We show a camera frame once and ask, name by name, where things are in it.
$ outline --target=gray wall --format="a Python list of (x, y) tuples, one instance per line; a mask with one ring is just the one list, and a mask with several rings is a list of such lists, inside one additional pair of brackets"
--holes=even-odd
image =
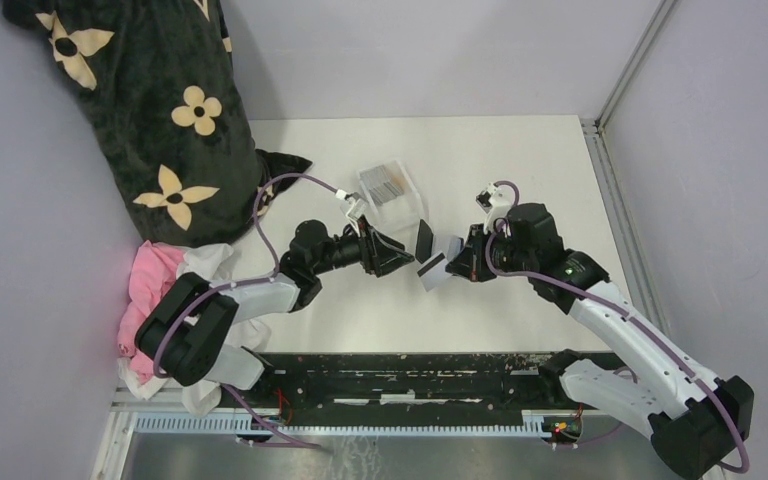
[(682, 2), (608, 125), (675, 339), (755, 389), (768, 479), (768, 2)]
[(222, 3), (254, 119), (594, 118), (658, 0)]
[(0, 478), (87, 478), (138, 238), (50, 47), (22, 33), (0, 17)]

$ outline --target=white cloth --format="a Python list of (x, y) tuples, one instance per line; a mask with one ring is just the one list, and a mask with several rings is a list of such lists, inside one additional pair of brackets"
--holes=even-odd
[[(205, 245), (189, 249), (184, 253), (184, 261), (178, 265), (177, 276), (193, 272), (213, 284), (228, 282), (231, 280), (231, 272), (238, 259), (239, 254), (227, 244)], [(188, 317), (186, 321), (193, 324), (196, 319)], [(231, 327), (228, 336), (225, 337), (225, 344), (235, 348), (246, 347), (249, 350), (257, 350), (266, 344), (270, 333), (269, 327), (260, 320), (248, 320)], [(167, 379), (152, 378), (146, 384), (140, 385), (136, 373), (128, 368), (127, 360), (119, 359), (119, 378), (125, 382), (128, 390), (135, 397), (147, 400), (166, 384)], [(222, 392), (218, 383), (202, 380), (183, 388), (181, 402), (188, 412), (201, 417), (216, 408), (221, 397)]]

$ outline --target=plastic container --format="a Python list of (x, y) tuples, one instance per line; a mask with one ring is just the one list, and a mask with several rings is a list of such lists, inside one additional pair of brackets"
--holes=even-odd
[(369, 203), (370, 220), (382, 233), (392, 235), (424, 219), (422, 198), (399, 159), (360, 170), (357, 175)]

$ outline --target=black fabric with floral pattern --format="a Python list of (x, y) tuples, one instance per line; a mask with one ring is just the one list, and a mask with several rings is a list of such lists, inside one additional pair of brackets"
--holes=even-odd
[(2, 11), (42, 34), (144, 239), (231, 243), (262, 185), (310, 168), (255, 149), (219, 0), (3, 0)]

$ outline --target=purple cable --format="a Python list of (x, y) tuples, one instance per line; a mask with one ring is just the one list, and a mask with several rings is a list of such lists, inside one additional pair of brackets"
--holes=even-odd
[(288, 178), (304, 178), (305, 180), (310, 180), (311, 182), (316, 183), (327, 190), (330, 190), (331, 193), (337, 193), (336, 188), (328, 185), (318, 178), (311, 177), (305, 173), (285, 173), (283, 175), (278, 175), (277, 177), (266, 182), (266, 184), (260, 188), (260, 191), (257, 192), (257, 196), (254, 198), (254, 204), (252, 205), (252, 218), (254, 219), (254, 228), (257, 229), (257, 234), (260, 235), (261, 239), (263, 239), (263, 243), (265, 243), (266, 248), (269, 249), (269, 254), (272, 255), (272, 261), (275, 262), (275, 266), (272, 268), (272, 273), (269, 275), (270, 277), (278, 274), (280, 260), (278, 259), (278, 253), (275, 251), (275, 247), (269, 243), (269, 240), (266, 238), (266, 234), (263, 233), (263, 228), (260, 227), (260, 217), (258, 217), (257, 211), (259, 210), (258, 206), (260, 205), (260, 201), (263, 198), (263, 194), (266, 193), (266, 190), (281, 180), (286, 180)]
[(261, 418), (260, 415), (256, 414), (254, 412), (254, 409), (251, 408), (248, 402), (246, 402), (243, 399), (243, 397), (240, 395), (240, 393), (237, 392), (237, 389), (224, 383), (222, 384), (222, 388), (224, 388), (228, 393), (230, 393), (231, 396), (234, 397), (234, 400), (236, 400), (237, 403), (239, 403), (246, 410), (246, 412), (248, 412), (249, 415), (252, 416), (254, 421), (260, 424), (261, 427), (269, 430), (273, 435), (287, 442), (287, 443), (255, 443), (254, 444), (255, 446), (270, 447), (270, 448), (311, 448), (311, 449), (322, 448), (321, 445), (304, 442), (302, 440), (293, 438), (287, 435), (286, 433), (282, 433), (281, 431), (278, 430), (278, 428), (275, 427), (275, 425), (272, 425), (271, 423)]
[(519, 205), (519, 187), (517, 187), (514, 182), (510, 180), (499, 180), (498, 182), (493, 183), (493, 185), (497, 187), (511, 187), (511, 190), (514, 191), (514, 205)]
[[(660, 339), (657, 335), (655, 335), (654, 332), (652, 332), (649, 328), (647, 328), (643, 323), (640, 322), (636, 317), (633, 315), (630, 315), (630, 312), (619, 305), (611, 302), (610, 300), (607, 300), (605, 298), (602, 298), (598, 295), (594, 295), (592, 293), (586, 292), (578, 287), (574, 287), (572, 285), (569, 285), (567, 283), (564, 283), (560, 280), (557, 280), (555, 278), (549, 277), (547, 275), (543, 275), (542, 273), (537, 272), (529, 272), (529, 271), (520, 271), (520, 272), (511, 272), (511, 273), (505, 273), (501, 270), (497, 269), (495, 265), (493, 265), (493, 259), (490, 255), (490, 248), (493, 245), (493, 241), (496, 240), (496, 236), (498, 234), (498, 231), (494, 231), (490, 238), (487, 240), (487, 246), (484, 249), (484, 259), (487, 262), (488, 268), (491, 272), (493, 272), (496, 276), (499, 277), (527, 277), (527, 278), (533, 278), (535, 280), (540, 280), (542, 282), (546, 282), (550, 285), (554, 285), (559, 288), (563, 288), (564, 290), (571, 292), (579, 297), (586, 298), (588, 300), (591, 300), (593, 302), (596, 302), (600, 305), (603, 305), (605, 307), (610, 308), (611, 310), (617, 312), (621, 316), (625, 317), (629, 323), (637, 327), (638, 330), (640, 330), (644, 335), (646, 335), (647, 338), (649, 338), (652, 343), (654, 343), (659, 349), (661, 349), (670, 359), (675, 362), (675, 364), (678, 366), (678, 368), (684, 372), (685, 375), (688, 376), (688, 378), (694, 378), (696, 377), (696, 372), (693, 371), (690, 366), (684, 362), (684, 360), (679, 357), (673, 349), (671, 349), (666, 343), (664, 343), (663, 340)], [(705, 393), (705, 395), (711, 399), (711, 403), (714, 404), (714, 407), (717, 409), (717, 412), (719, 412), (720, 416), (723, 418), (723, 421), (726, 424), (726, 427), (729, 430), (729, 433), (731, 433), (732, 439), (734, 440), (734, 444), (737, 448), (737, 452), (740, 455), (740, 466), (735, 467), (733, 465), (729, 465), (724, 462), (719, 462), (717, 465), (722, 467), (725, 470), (728, 470), (730, 472), (735, 473), (746, 473), (749, 471), (749, 452), (746, 451), (746, 445), (743, 443), (743, 439), (740, 437), (740, 432), (737, 431), (737, 425), (734, 424), (734, 420), (732, 420), (731, 415), (729, 415), (728, 411), (726, 410), (726, 407), (723, 405), (723, 403), (720, 401), (719, 398), (714, 394), (713, 391), (711, 391), (710, 388), (708, 388), (707, 385), (705, 385), (704, 382), (702, 382), (699, 379), (695, 379), (694, 383), (699, 387), (702, 392)], [(619, 429), (615, 429), (608, 434), (604, 435), (603, 437), (600, 437), (598, 440), (604, 439), (608, 435), (613, 435), (618, 431)]]

